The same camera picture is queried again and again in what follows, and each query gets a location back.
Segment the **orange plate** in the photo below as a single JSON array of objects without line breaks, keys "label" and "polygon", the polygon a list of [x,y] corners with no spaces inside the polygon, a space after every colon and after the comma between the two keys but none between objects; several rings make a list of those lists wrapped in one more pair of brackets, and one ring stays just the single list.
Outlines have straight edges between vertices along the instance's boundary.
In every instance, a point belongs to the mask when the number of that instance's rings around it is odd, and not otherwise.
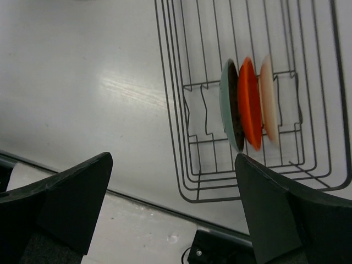
[{"label": "orange plate", "polygon": [[245,137],[259,151],[262,142],[261,106],[257,77],[250,57],[246,57],[240,67],[238,105]]}]

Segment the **green plate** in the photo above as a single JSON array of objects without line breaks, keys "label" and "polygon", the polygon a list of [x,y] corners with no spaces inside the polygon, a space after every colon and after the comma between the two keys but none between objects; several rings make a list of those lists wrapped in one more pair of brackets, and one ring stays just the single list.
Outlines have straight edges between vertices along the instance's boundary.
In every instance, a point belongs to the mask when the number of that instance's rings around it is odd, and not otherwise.
[{"label": "green plate", "polygon": [[222,69],[219,83],[219,105],[224,132],[236,152],[244,149],[244,129],[238,107],[238,73],[234,61],[229,58]]}]

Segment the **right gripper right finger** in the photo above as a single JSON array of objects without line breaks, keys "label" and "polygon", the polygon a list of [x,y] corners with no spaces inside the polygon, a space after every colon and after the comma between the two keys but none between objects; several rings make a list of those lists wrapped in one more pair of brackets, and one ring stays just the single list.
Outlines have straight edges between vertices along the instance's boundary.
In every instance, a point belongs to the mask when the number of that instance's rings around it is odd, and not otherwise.
[{"label": "right gripper right finger", "polygon": [[289,179],[245,154],[235,172],[258,263],[351,263],[351,201]]}]

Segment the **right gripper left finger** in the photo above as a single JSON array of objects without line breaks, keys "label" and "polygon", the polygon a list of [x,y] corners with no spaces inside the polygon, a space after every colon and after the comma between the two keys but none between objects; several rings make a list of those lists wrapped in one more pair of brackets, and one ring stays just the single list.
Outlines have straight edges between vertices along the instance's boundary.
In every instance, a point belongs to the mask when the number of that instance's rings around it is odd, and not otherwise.
[{"label": "right gripper left finger", "polygon": [[1,193],[1,263],[81,263],[113,168],[103,152]]}]

